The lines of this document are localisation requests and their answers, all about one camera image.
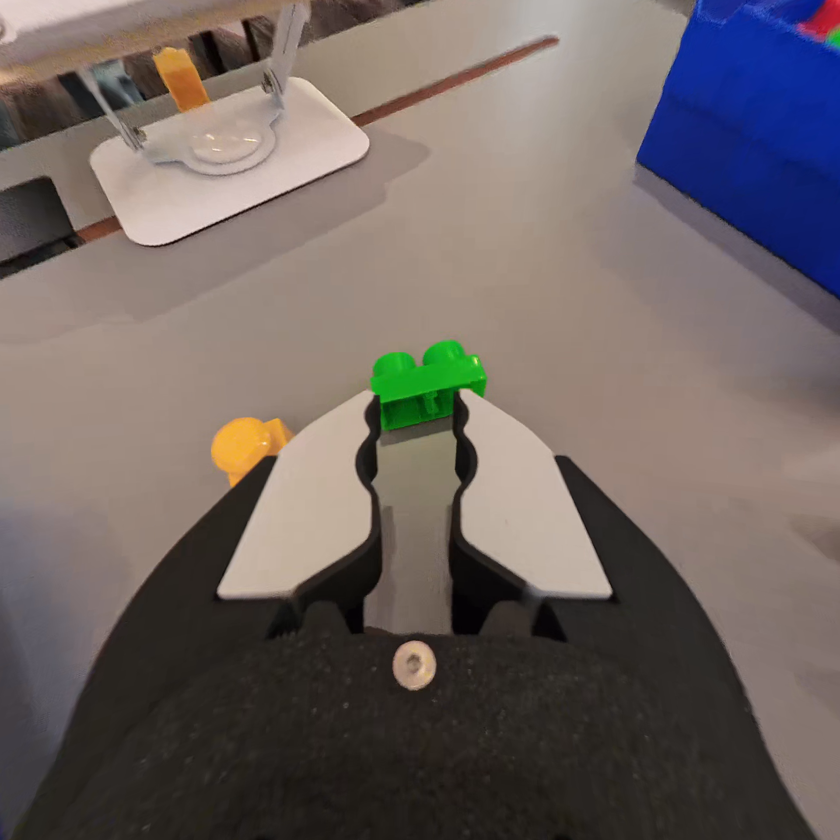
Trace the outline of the small orange cube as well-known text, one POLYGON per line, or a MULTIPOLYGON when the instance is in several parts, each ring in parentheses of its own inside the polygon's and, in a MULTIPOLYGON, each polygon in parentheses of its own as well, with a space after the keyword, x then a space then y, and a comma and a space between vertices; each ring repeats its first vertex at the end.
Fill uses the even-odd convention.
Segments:
POLYGON ((154 53, 153 60, 179 112, 193 111, 210 103, 193 58, 186 49, 167 46, 154 53))

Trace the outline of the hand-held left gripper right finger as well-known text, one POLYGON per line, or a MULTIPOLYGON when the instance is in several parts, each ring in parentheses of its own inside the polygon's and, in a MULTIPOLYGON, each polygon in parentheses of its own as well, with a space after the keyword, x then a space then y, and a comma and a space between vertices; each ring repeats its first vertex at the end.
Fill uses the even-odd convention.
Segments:
POLYGON ((553 451, 469 390, 454 403, 450 573, 476 602, 607 601, 613 588, 553 451))

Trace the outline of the yellow toy block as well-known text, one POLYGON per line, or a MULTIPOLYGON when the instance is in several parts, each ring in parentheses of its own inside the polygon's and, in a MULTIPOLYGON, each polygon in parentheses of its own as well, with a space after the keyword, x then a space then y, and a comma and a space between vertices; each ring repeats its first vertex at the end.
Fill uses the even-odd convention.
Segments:
POLYGON ((265 457, 277 456, 295 434, 279 418, 263 422, 239 417, 222 426, 211 443, 211 459, 235 487, 265 457))

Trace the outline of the blue plastic bin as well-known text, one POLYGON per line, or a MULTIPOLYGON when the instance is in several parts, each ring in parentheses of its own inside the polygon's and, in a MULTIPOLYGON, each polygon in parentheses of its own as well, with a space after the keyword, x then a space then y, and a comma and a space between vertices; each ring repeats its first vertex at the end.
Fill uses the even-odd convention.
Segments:
POLYGON ((695 2, 637 162, 838 297, 839 53, 795 2, 695 2))

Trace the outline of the pile of colourful toy blocks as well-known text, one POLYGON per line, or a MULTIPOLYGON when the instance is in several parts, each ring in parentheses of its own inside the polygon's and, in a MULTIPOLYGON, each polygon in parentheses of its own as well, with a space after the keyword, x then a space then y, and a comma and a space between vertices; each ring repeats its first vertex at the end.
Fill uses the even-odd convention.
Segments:
POLYGON ((839 2, 800 1, 784 14, 798 35, 839 51, 839 2))

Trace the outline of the green double toy block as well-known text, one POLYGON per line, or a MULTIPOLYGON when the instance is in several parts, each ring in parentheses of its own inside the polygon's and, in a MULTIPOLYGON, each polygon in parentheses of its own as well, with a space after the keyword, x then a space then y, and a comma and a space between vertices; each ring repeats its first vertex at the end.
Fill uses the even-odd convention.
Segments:
POLYGON ((456 340, 432 344, 421 363, 409 353, 392 352, 372 368, 371 390, 379 397, 385 432, 450 417, 455 394, 462 389, 483 396, 487 373, 480 357, 456 340))

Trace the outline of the white document stand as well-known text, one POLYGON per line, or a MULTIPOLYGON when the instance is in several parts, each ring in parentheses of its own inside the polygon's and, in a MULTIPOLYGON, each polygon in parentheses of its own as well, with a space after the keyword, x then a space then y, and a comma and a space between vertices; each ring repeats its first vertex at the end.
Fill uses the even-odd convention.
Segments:
POLYGON ((367 136, 310 82, 292 76, 311 2, 2 2, 2 84, 74 71, 114 135, 71 140, 70 163, 98 183, 137 245, 172 244, 362 160, 367 136), (278 10, 259 84, 193 111, 132 125, 94 67, 172 47, 278 10))

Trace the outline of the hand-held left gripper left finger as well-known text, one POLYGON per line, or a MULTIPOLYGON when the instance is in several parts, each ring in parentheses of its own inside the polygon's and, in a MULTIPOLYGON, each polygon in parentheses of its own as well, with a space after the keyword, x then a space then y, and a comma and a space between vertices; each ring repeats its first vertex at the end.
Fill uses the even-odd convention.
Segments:
POLYGON ((298 599, 379 533, 373 481, 379 400, 362 391, 307 425, 276 457, 217 587, 223 601, 298 599))

